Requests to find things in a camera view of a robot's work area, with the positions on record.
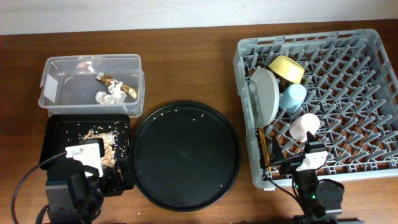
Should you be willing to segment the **grey-green ceramic plate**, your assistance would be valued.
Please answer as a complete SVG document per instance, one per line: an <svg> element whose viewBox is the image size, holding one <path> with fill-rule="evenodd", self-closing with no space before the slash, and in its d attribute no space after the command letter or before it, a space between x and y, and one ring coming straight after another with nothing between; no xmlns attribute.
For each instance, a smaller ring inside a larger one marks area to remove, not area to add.
<svg viewBox="0 0 398 224"><path fill-rule="evenodd" d="M249 81L254 124L262 128L271 124L279 107L279 86L274 74L265 68L258 68Z"/></svg>

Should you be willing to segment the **yellow bowl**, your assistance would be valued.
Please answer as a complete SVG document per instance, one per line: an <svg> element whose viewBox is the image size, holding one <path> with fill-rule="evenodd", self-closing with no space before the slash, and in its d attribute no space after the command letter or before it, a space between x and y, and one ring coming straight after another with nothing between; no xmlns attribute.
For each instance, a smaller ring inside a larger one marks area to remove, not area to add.
<svg viewBox="0 0 398 224"><path fill-rule="evenodd" d="M305 73L305 69L301 64L285 55L276 57L269 64L269 68L280 77L297 84L302 81L302 77Z"/></svg>

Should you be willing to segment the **pink cup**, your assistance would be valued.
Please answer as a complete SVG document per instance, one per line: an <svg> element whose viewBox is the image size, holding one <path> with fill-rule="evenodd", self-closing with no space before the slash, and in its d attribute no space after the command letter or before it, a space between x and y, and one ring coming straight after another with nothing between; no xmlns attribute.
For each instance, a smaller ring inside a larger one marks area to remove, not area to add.
<svg viewBox="0 0 398 224"><path fill-rule="evenodd" d="M307 140L307 132L311 132L314 135L319 127L319 118L315 114L306 113L290 125L289 133L296 141L305 142Z"/></svg>

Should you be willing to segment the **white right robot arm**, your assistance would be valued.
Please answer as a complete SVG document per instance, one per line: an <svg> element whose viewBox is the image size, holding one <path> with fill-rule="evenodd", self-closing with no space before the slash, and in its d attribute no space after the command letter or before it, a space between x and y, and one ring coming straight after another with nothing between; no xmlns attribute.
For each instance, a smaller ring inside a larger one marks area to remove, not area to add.
<svg viewBox="0 0 398 224"><path fill-rule="evenodd" d="M304 151L284 157L276 138L272 139L270 167L278 167L280 175L292 176L291 195L303 213L293 217L293 223L343 223L337 216L342 213L341 203L345 187L331 180L320 180L317 170L325 165L328 149L307 132Z"/></svg>

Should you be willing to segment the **light blue cup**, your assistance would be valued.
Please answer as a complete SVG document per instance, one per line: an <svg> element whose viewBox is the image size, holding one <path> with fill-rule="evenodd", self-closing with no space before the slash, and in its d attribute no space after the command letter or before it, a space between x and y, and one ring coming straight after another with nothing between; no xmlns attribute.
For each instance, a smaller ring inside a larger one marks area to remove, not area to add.
<svg viewBox="0 0 398 224"><path fill-rule="evenodd" d="M306 95L307 91L303 85L293 83L282 93L279 108L285 109L289 113L295 113L301 107Z"/></svg>

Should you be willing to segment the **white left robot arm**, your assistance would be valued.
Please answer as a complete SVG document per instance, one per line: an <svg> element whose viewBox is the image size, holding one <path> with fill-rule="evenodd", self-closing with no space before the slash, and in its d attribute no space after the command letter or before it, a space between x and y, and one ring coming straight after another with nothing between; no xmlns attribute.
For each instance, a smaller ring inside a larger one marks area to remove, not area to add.
<svg viewBox="0 0 398 224"><path fill-rule="evenodd" d="M22 184L37 169L48 166L45 191L48 204L39 212L36 223L47 215L50 223L92 223L102 212L106 197L115 197L134 188L130 174L131 158L116 161L116 167L106 169L100 177L99 170L81 161L66 157L66 152L49 157L28 171L19 181L11 200L11 216L18 223L16 199Z"/></svg>

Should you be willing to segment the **wooden chopstick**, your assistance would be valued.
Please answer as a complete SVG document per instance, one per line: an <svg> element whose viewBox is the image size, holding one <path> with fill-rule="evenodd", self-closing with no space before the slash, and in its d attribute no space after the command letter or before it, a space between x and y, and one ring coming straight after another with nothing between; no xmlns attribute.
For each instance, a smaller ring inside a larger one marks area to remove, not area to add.
<svg viewBox="0 0 398 224"><path fill-rule="evenodd" d="M267 145L266 145L266 140L265 140L265 135L264 135L264 129L259 128L259 137L261 140L261 148L262 148L262 154L264 157L264 164L265 164L265 170L269 168L269 154L267 150Z"/></svg>
<svg viewBox="0 0 398 224"><path fill-rule="evenodd" d="M271 171L272 170L272 167L270 166L270 155L269 155L269 168L268 168L268 171Z"/></svg>

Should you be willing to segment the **food scraps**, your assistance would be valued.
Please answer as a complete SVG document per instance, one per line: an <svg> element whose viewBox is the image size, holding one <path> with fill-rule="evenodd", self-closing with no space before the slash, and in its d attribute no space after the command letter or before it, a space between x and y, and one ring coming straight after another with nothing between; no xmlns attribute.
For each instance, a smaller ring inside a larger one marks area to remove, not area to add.
<svg viewBox="0 0 398 224"><path fill-rule="evenodd" d="M130 124L127 121L66 122L62 139L67 146L84 139L100 138L104 142L103 169L116 167L116 162L127 156Z"/></svg>

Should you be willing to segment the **white tissue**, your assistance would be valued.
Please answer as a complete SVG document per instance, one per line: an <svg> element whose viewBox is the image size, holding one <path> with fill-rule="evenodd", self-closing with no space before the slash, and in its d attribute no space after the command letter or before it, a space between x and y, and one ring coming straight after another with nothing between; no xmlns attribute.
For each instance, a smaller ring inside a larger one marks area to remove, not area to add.
<svg viewBox="0 0 398 224"><path fill-rule="evenodd" d="M108 92L99 91L95 96L97 103L102 105L124 103L127 93L121 89L123 82L111 81Z"/></svg>

